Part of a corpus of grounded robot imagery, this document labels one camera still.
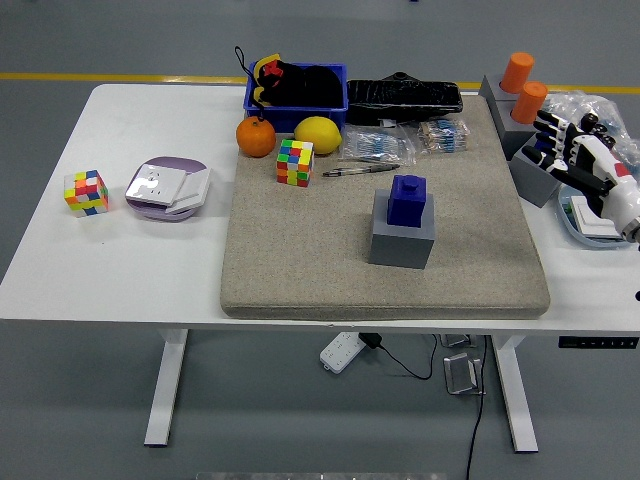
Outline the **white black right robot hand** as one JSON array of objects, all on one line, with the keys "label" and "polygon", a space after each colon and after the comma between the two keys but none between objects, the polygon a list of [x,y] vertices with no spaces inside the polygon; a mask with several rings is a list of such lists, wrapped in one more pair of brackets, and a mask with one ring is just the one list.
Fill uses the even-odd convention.
[{"label": "white black right robot hand", "polygon": [[582,192],[591,211],[610,220],[621,237],[639,241],[639,186],[627,167],[611,152],[605,136],[545,110],[537,112],[534,146],[524,155],[556,180]]}]

